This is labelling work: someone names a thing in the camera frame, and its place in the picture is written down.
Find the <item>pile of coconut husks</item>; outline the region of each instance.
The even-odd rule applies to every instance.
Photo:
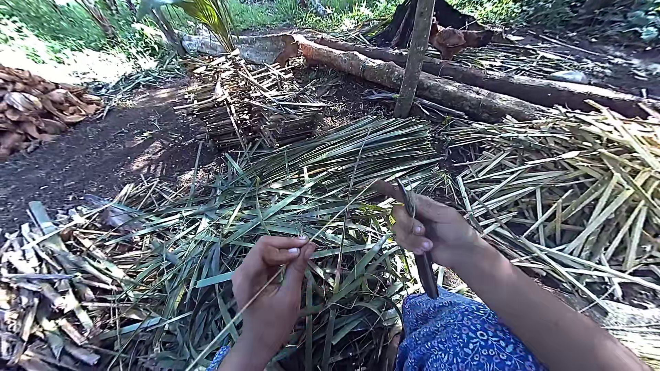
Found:
[[[53,140],[101,106],[101,98],[81,86],[52,83],[0,65],[0,161]]]

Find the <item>hand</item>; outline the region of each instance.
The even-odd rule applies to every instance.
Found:
[[[232,276],[234,297],[243,308],[259,289],[288,264],[284,281],[271,283],[243,312],[239,342],[249,344],[251,356],[267,355],[266,362],[287,340],[298,319],[302,279],[310,255],[316,249],[307,237],[261,237]]]
[[[403,200],[401,192],[389,183],[378,182],[376,189],[399,201]],[[474,248],[489,247],[453,207],[427,196],[412,192],[411,195],[416,205],[415,219],[402,205],[392,211],[396,219],[393,229],[401,247],[418,255],[431,252],[433,261],[446,267],[453,267],[458,259],[472,254]]]

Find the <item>blue patterned skirt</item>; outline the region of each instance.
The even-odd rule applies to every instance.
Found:
[[[425,294],[404,299],[397,371],[546,370],[485,304],[443,288],[438,294],[435,300]],[[222,347],[207,371],[228,352]]]

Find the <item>dirt ground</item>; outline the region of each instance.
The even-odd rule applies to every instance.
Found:
[[[525,36],[523,44],[539,41]],[[635,95],[646,88],[650,96],[660,96],[658,78],[650,75],[654,68],[660,69],[654,58],[660,57],[660,51],[633,51],[588,40],[575,45],[598,55],[561,45],[555,45],[554,50],[609,66],[612,73],[599,81],[603,86]],[[305,68],[295,75],[317,99],[333,103],[323,130],[370,114],[391,115],[392,103],[363,99],[367,90],[382,86],[329,69]],[[0,230],[12,232],[27,221],[30,201],[43,202],[54,216],[56,211],[80,205],[86,193],[113,197],[123,186],[142,182],[143,177],[156,176],[175,184],[189,182],[201,123],[173,110],[183,104],[177,91],[187,83],[136,92],[133,99],[111,110],[104,119],[86,120],[32,153],[18,153],[0,163]],[[212,164],[214,158],[215,150],[203,143],[200,166]]]
[[[30,201],[51,217],[82,203],[86,193],[113,197],[126,184],[159,177],[189,182],[199,124],[176,113],[178,87],[136,93],[104,119],[86,120],[30,154],[0,164],[0,228],[12,232],[28,220]],[[213,161],[204,143],[200,165]]]

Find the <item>left hand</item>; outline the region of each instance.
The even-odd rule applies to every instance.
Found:
[[[253,351],[269,353],[270,359],[287,341],[298,320],[305,268],[316,249],[305,236],[261,237],[232,276],[234,297],[243,308],[275,274],[288,264],[282,283],[271,283],[243,312],[243,331],[239,341]]]

